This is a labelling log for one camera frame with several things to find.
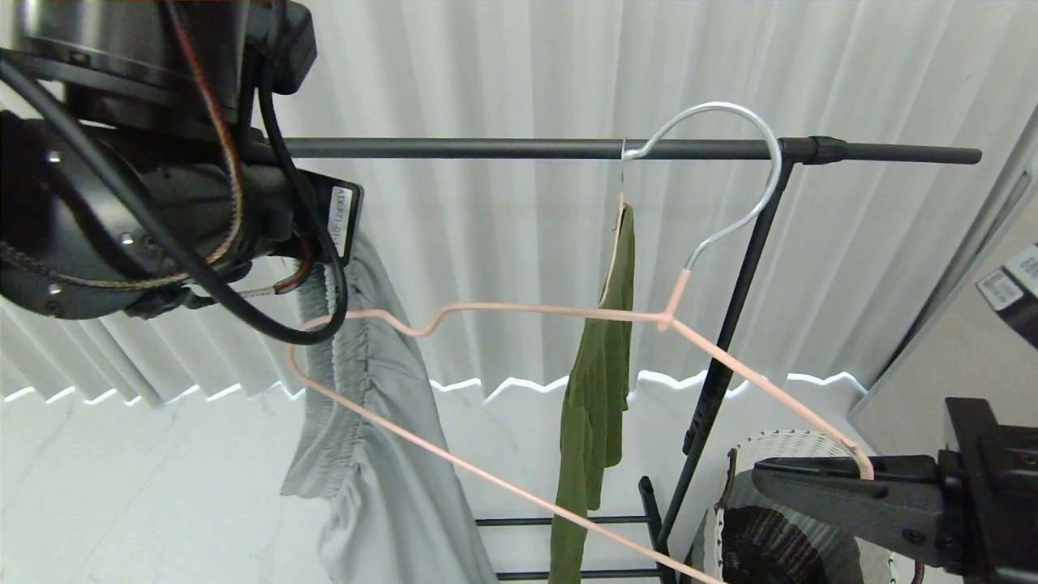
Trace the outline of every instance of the marble floor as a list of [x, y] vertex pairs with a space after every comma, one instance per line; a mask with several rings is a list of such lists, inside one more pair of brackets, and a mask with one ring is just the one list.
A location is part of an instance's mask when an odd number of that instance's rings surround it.
[[[625, 418], [624, 460], [606, 473], [603, 515], [641, 512], [637, 480], [649, 476], [660, 506], [672, 495], [694, 381], [643, 379]], [[849, 429], [861, 399], [849, 379], [794, 381], [787, 389]], [[468, 386], [437, 392], [454, 452], [545, 498], [554, 495], [562, 392], [512, 387], [489, 402]], [[323, 583], [315, 547], [325, 505], [278, 496], [302, 423], [301, 402], [280, 390], [215, 401], [184, 397], [162, 410], [118, 400], [51, 405], [31, 395], [2, 406], [4, 584]], [[730, 396], [671, 539], [683, 555], [716, 500], [723, 453], [762, 430], [804, 423], [763, 394]], [[544, 513], [464, 472], [479, 518]], [[617, 531], [648, 544], [639, 525]], [[484, 528], [498, 571], [544, 569], [546, 528]], [[585, 568], [648, 567], [616, 545], [589, 538]], [[928, 582], [937, 578], [928, 577]]]

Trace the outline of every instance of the olive green cloth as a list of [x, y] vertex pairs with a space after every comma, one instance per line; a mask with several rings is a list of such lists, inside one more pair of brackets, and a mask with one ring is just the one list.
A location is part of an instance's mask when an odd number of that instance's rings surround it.
[[[621, 213], [612, 269], [599, 308], [629, 311], [634, 304], [634, 211], [624, 205]], [[598, 509], [602, 475], [620, 463], [630, 361], [630, 323], [584, 322], [563, 402], [563, 460], [555, 493], [556, 505], [581, 517]], [[557, 516], [552, 519], [549, 584], [580, 582], [586, 537], [584, 528]]]

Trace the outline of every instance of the black metal rod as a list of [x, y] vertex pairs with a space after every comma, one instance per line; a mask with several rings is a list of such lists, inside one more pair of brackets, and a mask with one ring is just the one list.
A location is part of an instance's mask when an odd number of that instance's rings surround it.
[[[650, 568], [635, 569], [585, 569], [580, 572], [581, 580], [604, 580], [611, 578], [656, 578], [658, 571]], [[498, 572], [497, 580], [500, 582], [515, 582], [519, 580], [547, 580], [547, 572]]]
[[[652, 488], [649, 477], [641, 477], [638, 481], [638, 494], [641, 495], [641, 506], [649, 518], [649, 541], [655, 552], [671, 557], [671, 549], [667, 547], [666, 538], [659, 536], [662, 524], [659, 519], [659, 506], [656, 504], [656, 492]], [[677, 573], [668, 566], [656, 562], [656, 572], [659, 573], [659, 584], [678, 584]]]
[[[720, 327], [720, 334], [717, 336], [717, 346], [728, 351], [735, 336], [735, 330], [739, 325], [739, 316], [742, 308], [746, 304], [749, 296], [749, 286], [754, 281], [754, 274], [757, 272], [757, 265], [761, 260], [761, 253], [764, 244], [768, 239], [768, 231], [774, 220], [775, 212], [778, 208], [778, 201], [789, 184], [789, 176], [793, 172], [794, 163], [784, 161], [782, 174], [778, 176], [778, 185], [771, 200], [757, 216], [754, 222], [754, 230], [749, 234], [749, 243], [746, 245], [746, 253], [742, 258], [742, 267], [739, 268], [739, 275], [735, 279], [735, 288], [732, 290], [732, 300], [728, 305], [728, 312], [725, 314], [725, 322]], [[732, 383], [732, 370], [717, 360], [710, 360], [710, 367], [707, 369], [707, 377], [703, 381], [703, 391], [700, 392], [699, 401], [695, 405], [695, 412], [692, 414], [691, 424], [685, 433], [685, 463], [681, 468], [681, 475], [678, 477], [678, 484], [674, 489], [674, 497], [666, 508], [666, 516], [660, 527], [658, 537], [666, 541], [674, 529], [674, 524], [678, 520], [678, 511], [688, 493], [688, 485], [692, 482], [692, 475], [703, 456], [703, 448], [706, 446], [707, 438], [713, 428], [713, 423], [720, 412], [721, 404], [725, 401], [725, 393], [729, 384]]]
[[[602, 518], [588, 518], [601, 525], [618, 525], [631, 523], [646, 523], [649, 518], [645, 516], [610, 516]], [[475, 520], [479, 527], [516, 527], [527, 525], [551, 525], [551, 518], [500, 518], [490, 520]]]
[[[969, 147], [848, 143], [821, 138], [837, 154], [825, 161], [885, 160], [976, 164], [979, 149]], [[784, 156], [810, 162], [818, 150], [815, 137], [784, 138]], [[288, 138], [296, 158], [545, 159], [617, 160], [620, 148], [639, 147], [645, 140], [545, 138]], [[646, 159], [767, 160], [764, 140], [660, 140]]]

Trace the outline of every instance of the white woven basket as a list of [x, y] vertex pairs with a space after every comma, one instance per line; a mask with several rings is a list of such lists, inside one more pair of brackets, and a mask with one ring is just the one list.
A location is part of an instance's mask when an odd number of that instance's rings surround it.
[[[835, 442], [825, 435], [811, 430], [774, 430], [750, 437], [735, 447], [735, 474], [753, 469], [754, 465], [774, 456], [846, 456]], [[727, 477], [721, 477], [722, 486]], [[713, 526], [713, 536], [705, 537], [705, 572], [721, 577], [721, 532], [725, 528], [725, 510], [711, 508], [706, 526]], [[879, 546], [856, 539], [861, 553], [862, 574], [865, 584], [897, 584], [894, 558], [890, 551]]]

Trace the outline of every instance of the curtain fold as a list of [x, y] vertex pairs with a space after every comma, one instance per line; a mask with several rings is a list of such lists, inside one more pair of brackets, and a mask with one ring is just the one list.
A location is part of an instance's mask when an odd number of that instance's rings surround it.
[[[934, 287], [952, 283], [941, 276], [1038, 104], [1032, 2], [308, 4], [320, 55], [297, 94], [276, 98], [290, 136], [645, 138], [680, 109], [728, 100], [783, 136], [982, 148], [975, 166], [848, 161], [794, 171], [732, 344], [775, 380], [847, 371], [868, 386], [877, 378]], [[17, 109], [9, 92], [0, 98]], [[757, 137], [721, 114], [672, 135]], [[417, 326], [456, 301], [597, 301], [619, 162], [300, 164], [364, 186], [365, 231]], [[753, 206], [766, 169], [761, 161], [626, 165], [626, 196], [638, 208], [635, 310], [663, 308], [690, 250]], [[748, 232], [703, 256], [682, 300], [679, 317], [708, 338], [719, 331]], [[290, 269], [265, 260], [243, 286]], [[297, 322], [294, 299], [264, 301], [282, 323]], [[4, 395], [76, 386], [93, 399], [115, 388], [158, 404], [194, 386], [211, 396], [239, 385], [249, 393], [296, 386], [279, 345], [219, 308], [92, 325], [2, 310]], [[477, 378], [490, 394], [509, 378], [565, 376], [580, 327], [452, 315], [419, 345], [434, 380]], [[87, 340], [97, 350], [84, 350]], [[676, 380], [708, 363], [674, 335], [640, 326], [632, 354], [635, 371]]]

